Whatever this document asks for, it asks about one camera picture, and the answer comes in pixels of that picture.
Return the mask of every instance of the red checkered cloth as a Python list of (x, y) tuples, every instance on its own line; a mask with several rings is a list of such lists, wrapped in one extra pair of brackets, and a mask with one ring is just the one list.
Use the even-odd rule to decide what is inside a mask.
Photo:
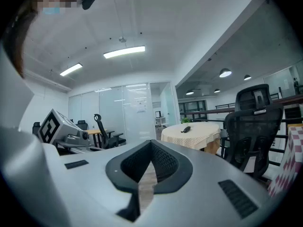
[(268, 188), (274, 197), (277, 193), (289, 189), (298, 175), (303, 163), (303, 127), (289, 127), (288, 142), (276, 179)]

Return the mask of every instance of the tablecloth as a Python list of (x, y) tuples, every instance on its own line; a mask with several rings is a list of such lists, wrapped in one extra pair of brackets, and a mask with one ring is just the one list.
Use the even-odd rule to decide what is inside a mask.
[(184, 124), (177, 124), (165, 128), (162, 131), (161, 140), (192, 149), (205, 148), (208, 143), (220, 138), (220, 127), (211, 122), (193, 122), (188, 124), (191, 130), (181, 133), (186, 127)]
[(268, 188), (269, 195), (289, 189), (303, 163), (303, 127), (289, 127), (288, 141), (277, 176)]

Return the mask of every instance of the beige tablecloth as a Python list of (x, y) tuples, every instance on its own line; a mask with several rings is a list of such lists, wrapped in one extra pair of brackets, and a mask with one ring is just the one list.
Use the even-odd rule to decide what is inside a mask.
[(165, 128), (162, 131), (161, 140), (192, 149), (201, 149), (220, 138), (220, 127), (216, 123), (194, 122), (188, 125), (191, 129), (187, 133), (181, 133), (186, 127), (184, 124)]

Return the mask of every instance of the office chair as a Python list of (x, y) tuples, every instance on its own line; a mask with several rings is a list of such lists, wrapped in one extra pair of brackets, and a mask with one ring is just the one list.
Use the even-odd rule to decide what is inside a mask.
[(84, 131), (87, 130), (88, 125), (87, 125), (87, 123), (85, 123), (85, 120), (79, 120), (76, 125)]
[[(227, 131), (221, 131), (221, 156), (254, 178), (268, 168), (268, 152), (282, 121), (283, 106), (271, 103), (267, 84), (240, 91), (235, 112), (225, 118)], [(230, 147), (225, 150), (228, 137)]]
[(101, 131), (101, 134), (102, 134), (101, 148), (110, 149), (110, 148), (113, 148), (113, 147), (118, 147), (119, 144), (122, 144), (122, 143), (126, 142), (125, 139), (119, 137), (120, 135), (123, 135), (123, 133), (113, 135), (112, 138), (110, 137), (110, 134), (113, 133), (114, 131), (108, 132), (109, 136), (107, 135), (107, 133), (105, 132), (105, 130), (103, 128), (103, 124), (101, 122), (101, 115), (100, 114), (96, 113), (95, 116), (94, 116), (94, 119), (97, 122), (98, 127)]
[(32, 133), (38, 137), (38, 130), (40, 128), (40, 122), (34, 122)]

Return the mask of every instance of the black slot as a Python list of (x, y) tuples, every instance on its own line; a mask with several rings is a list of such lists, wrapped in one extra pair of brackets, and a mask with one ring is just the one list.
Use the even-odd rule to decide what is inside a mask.
[(219, 182), (218, 184), (241, 218), (247, 217), (258, 209), (258, 207), (233, 181), (226, 180)]
[(81, 161), (67, 163), (67, 164), (65, 164), (65, 167), (67, 169), (72, 169), (72, 168), (76, 168), (76, 167), (83, 166), (86, 164), (88, 164), (88, 162), (86, 160), (81, 160)]

